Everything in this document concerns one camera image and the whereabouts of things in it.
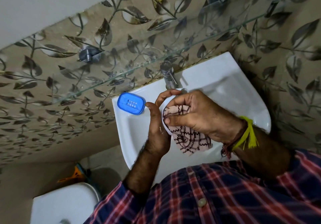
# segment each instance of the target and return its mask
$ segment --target yellow tassel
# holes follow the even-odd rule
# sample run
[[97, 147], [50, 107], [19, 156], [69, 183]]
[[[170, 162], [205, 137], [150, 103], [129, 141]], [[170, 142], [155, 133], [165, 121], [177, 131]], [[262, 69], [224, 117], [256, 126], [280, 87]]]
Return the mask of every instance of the yellow tassel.
[[242, 145], [246, 139], [248, 138], [248, 148], [255, 148], [256, 146], [259, 145], [255, 133], [253, 130], [253, 120], [249, 119], [248, 117], [245, 116], [240, 116], [241, 119], [244, 119], [247, 121], [247, 129], [240, 138], [240, 140], [233, 146], [232, 151], [234, 151], [236, 148], [238, 148], [240, 145]]

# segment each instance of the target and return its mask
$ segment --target chrome faucet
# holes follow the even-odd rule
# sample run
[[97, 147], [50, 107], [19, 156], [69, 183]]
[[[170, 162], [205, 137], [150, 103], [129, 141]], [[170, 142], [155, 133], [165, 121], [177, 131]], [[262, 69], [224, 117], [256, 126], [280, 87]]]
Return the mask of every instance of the chrome faucet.
[[167, 89], [177, 89], [179, 84], [174, 77], [173, 65], [169, 61], [164, 61], [160, 64], [160, 71], [164, 77]]

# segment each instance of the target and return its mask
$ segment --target blue plastic container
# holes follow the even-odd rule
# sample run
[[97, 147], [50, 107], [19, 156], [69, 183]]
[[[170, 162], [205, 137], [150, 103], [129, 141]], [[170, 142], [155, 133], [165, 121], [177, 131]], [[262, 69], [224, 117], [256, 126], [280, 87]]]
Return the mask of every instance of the blue plastic container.
[[145, 103], [146, 101], [144, 98], [133, 93], [124, 92], [120, 94], [117, 106], [125, 112], [140, 115], [145, 109]]

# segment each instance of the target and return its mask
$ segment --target white toilet tank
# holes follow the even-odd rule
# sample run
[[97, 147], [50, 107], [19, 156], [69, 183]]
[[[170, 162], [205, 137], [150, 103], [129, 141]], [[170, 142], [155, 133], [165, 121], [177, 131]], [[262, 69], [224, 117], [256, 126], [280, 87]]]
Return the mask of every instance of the white toilet tank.
[[82, 224], [93, 212], [99, 194], [87, 183], [77, 183], [35, 197], [30, 224]]

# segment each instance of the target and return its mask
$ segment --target sink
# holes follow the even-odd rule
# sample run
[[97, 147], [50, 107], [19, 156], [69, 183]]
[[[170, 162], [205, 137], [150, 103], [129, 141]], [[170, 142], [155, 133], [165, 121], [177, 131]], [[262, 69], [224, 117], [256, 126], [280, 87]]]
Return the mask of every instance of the sink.
[[[236, 115], [253, 119], [255, 125], [270, 132], [271, 118], [266, 105], [229, 52], [177, 72], [175, 77], [180, 88], [187, 91], [200, 89], [220, 106]], [[154, 103], [159, 93], [165, 90], [165, 81], [161, 79], [131, 93]], [[131, 168], [147, 139], [150, 114], [148, 108], [138, 116], [122, 111], [117, 107], [117, 100], [118, 97], [113, 98], [112, 103], [120, 145], [126, 164]], [[215, 141], [212, 143], [211, 149], [187, 156], [178, 149], [172, 139], [170, 151], [159, 164], [155, 183], [187, 166], [226, 161], [227, 158], [221, 156], [222, 144]]]

